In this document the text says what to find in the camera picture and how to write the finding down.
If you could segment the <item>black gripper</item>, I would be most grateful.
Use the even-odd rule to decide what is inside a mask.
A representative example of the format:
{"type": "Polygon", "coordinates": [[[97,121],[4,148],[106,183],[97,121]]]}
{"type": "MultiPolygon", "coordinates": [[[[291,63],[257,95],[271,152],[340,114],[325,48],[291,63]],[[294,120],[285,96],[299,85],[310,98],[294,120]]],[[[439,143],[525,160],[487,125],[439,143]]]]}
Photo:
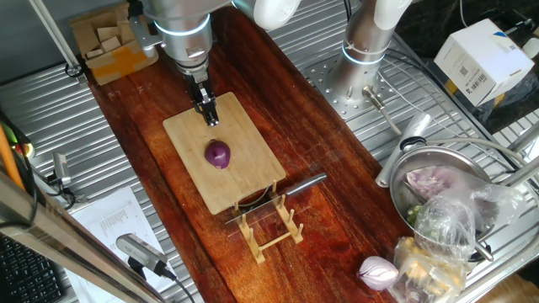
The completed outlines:
{"type": "Polygon", "coordinates": [[[218,125],[219,118],[208,73],[208,63],[186,67],[184,79],[188,83],[195,111],[202,115],[205,123],[209,126],[218,125]]]}

